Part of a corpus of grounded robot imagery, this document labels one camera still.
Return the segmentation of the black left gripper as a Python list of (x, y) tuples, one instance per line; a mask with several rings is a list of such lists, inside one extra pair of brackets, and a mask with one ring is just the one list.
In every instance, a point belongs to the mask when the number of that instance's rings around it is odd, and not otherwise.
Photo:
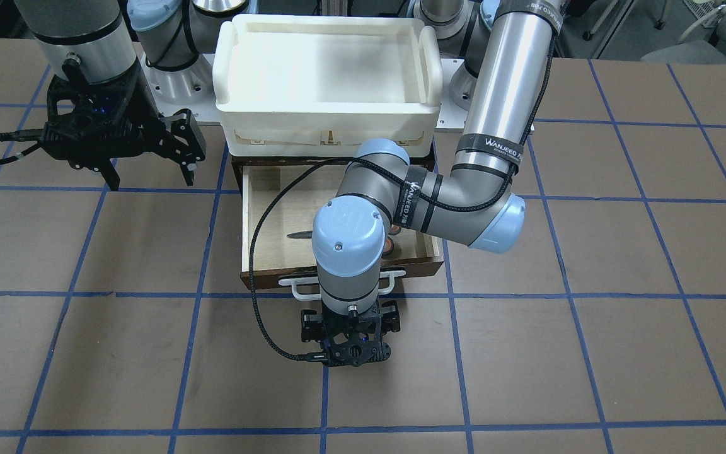
[(389, 359), (391, 348), (383, 336), (400, 329), (396, 301), (377, 301), (362, 313), (346, 315), (332, 312), (326, 305), (320, 314), (301, 311), (301, 340), (319, 342), (321, 347), (321, 351), (307, 354), (306, 360), (326, 367), (359, 367)]

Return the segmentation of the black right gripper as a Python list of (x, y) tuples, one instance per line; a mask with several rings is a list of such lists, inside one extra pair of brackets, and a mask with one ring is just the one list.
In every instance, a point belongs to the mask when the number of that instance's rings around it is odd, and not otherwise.
[(109, 189), (118, 192), (120, 178), (110, 159), (137, 157), (155, 146), (156, 155), (178, 164), (185, 184), (193, 186), (205, 160), (204, 135), (190, 109), (159, 118), (138, 63), (86, 88), (54, 76), (47, 101), (48, 121), (38, 141), (54, 159), (103, 170)]

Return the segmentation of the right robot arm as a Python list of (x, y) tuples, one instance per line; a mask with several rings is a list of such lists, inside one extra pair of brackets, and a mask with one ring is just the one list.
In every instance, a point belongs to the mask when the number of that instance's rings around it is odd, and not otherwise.
[(119, 188), (115, 158), (154, 153), (193, 185), (205, 140), (193, 104), (213, 95), (205, 58), (248, 1), (18, 1), (54, 77), (40, 146)]

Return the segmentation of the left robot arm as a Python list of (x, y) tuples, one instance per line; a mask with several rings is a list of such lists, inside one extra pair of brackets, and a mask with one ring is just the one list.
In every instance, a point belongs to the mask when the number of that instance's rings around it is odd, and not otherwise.
[(389, 357), (383, 335), (400, 329), (400, 314), (378, 298), (392, 227), (493, 253), (515, 244), (526, 205), (510, 186), (545, 92), (561, 9), (560, 1), (499, 3), (448, 176), (412, 166), (392, 140), (355, 152), (337, 195), (314, 217), (322, 313), (303, 311), (302, 341), (322, 351), (302, 360), (357, 367)]

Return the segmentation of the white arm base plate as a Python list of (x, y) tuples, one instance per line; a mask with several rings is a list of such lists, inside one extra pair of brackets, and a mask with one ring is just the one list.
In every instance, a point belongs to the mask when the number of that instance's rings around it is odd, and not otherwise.
[(513, 68), (486, 61), (476, 88), (469, 95), (470, 109), (453, 83), (453, 75), (463, 69), (461, 59), (442, 60), (442, 101), (438, 131), (485, 133), (518, 141), (524, 133), (535, 104), (544, 69)]
[(212, 54), (200, 55), (193, 66), (175, 72), (149, 68), (145, 57), (145, 54), (141, 55), (139, 62), (163, 116), (187, 108), (199, 124), (219, 124), (212, 84)]

